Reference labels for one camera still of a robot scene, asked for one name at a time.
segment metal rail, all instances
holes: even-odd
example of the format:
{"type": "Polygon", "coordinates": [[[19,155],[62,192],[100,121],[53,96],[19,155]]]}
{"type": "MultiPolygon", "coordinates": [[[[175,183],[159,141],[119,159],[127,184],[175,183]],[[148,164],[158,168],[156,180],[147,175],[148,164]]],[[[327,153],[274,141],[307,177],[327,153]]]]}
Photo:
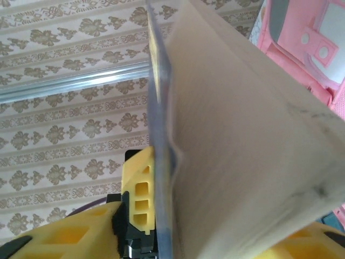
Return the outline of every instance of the metal rail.
{"type": "Polygon", "coordinates": [[[148,75],[149,62],[142,62],[34,84],[8,86],[0,89],[0,103],[75,91],[102,84],[148,77],[148,75]]]}

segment purple cable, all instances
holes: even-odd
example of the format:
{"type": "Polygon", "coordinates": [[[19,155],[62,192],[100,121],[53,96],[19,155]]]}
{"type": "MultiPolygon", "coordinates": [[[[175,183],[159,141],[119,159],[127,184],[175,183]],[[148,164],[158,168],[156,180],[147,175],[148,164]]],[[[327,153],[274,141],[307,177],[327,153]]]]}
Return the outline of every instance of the purple cable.
{"type": "Polygon", "coordinates": [[[78,209],[72,211],[72,212],[69,213],[66,217],[75,215],[75,214],[77,214],[77,213],[79,213],[79,212],[83,212],[84,210],[90,209],[90,208],[92,208],[93,206],[96,206],[96,205],[98,205],[98,204],[104,203],[104,202],[106,202],[106,201],[107,201],[107,198],[106,198],[106,197],[100,198],[100,199],[98,199],[98,200],[95,200],[95,201],[93,201],[93,202],[90,202],[90,203],[88,203],[88,204],[86,204],[86,205],[84,205],[84,206],[81,206],[80,208],[78,208],[78,209]]]}

